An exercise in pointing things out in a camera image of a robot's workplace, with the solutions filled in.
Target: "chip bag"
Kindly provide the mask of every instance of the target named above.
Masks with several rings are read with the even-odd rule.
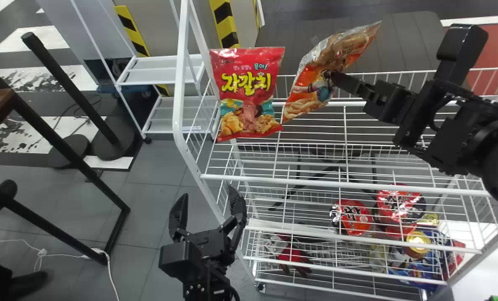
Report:
[[[342,72],[354,63],[373,41],[380,24],[381,21],[334,34],[301,59],[284,105],[283,123],[327,105],[337,90],[331,72]]]
[[[272,103],[283,55],[283,47],[210,50],[221,101],[218,142],[265,137],[283,128]]]

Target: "red noodle cup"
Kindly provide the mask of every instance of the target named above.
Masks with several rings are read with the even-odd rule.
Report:
[[[363,235],[370,229],[373,219],[370,210],[357,200],[336,201],[329,211],[331,224],[340,229],[342,225],[342,234],[351,236]]]
[[[380,190],[377,193],[379,220],[387,224],[416,224],[425,213],[425,199],[419,192]]]
[[[402,240],[401,228],[403,228],[403,238],[407,238],[407,235],[416,230],[416,224],[402,224],[401,227],[399,225],[387,225],[385,227],[386,236],[391,240]]]

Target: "wire rack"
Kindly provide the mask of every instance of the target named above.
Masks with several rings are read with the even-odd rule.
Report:
[[[178,41],[177,84],[174,93],[173,131],[178,149],[195,177],[205,200],[222,222],[228,212],[227,185],[245,197],[248,224],[238,257],[256,281],[334,291],[388,300],[425,300],[427,293],[413,283],[448,285],[466,261],[481,255],[498,236],[498,204],[475,176],[449,176],[392,144],[396,126],[364,114],[364,101],[339,91],[316,112],[283,124],[283,131],[264,138],[233,139],[215,143],[219,102],[217,87],[208,81],[198,106],[184,97],[189,24],[201,32],[191,0],[182,0]],[[197,37],[207,75],[211,74],[207,46]],[[418,92],[434,70],[353,74],[367,82],[397,82]],[[289,94],[293,75],[279,76],[273,105],[277,120]],[[498,100],[498,68],[472,69],[464,86],[483,97]],[[192,110],[184,110],[187,105]],[[455,102],[436,114],[440,125],[459,107]],[[426,129],[421,143],[429,145],[434,132]],[[438,224],[417,223],[415,230],[436,232],[424,259],[423,276],[394,273],[396,249],[424,247],[406,240],[410,225],[377,220],[380,190],[421,193],[425,213]],[[350,236],[331,225],[329,210],[342,200],[362,202],[370,210],[371,225],[363,235]],[[398,230],[388,235],[388,227]],[[278,257],[265,247],[273,235],[289,244],[290,252],[304,251],[309,261]],[[463,263],[449,268],[459,255]],[[281,265],[291,271],[285,274]],[[310,268],[307,278],[295,267]],[[399,266],[401,272],[413,268]]]

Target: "round base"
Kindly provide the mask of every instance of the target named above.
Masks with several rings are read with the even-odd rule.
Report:
[[[74,152],[80,156],[80,158],[85,158],[85,155],[89,151],[90,143],[87,137],[80,134],[74,134],[63,139]],[[48,164],[52,168],[65,169],[71,167],[71,162],[65,158],[55,147],[50,149],[48,152]]]
[[[120,145],[112,145],[101,133],[92,141],[92,152],[100,159],[111,161],[126,155],[136,140],[134,128],[120,117],[110,117],[107,125],[119,138]]]

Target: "dark table surface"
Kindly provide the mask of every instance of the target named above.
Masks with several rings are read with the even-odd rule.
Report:
[[[383,72],[430,70],[438,67],[436,52],[444,29],[434,12],[358,15],[319,20],[266,20],[256,46],[284,46],[280,74],[295,74],[300,59],[315,44],[345,29],[382,21],[377,38],[346,71]]]

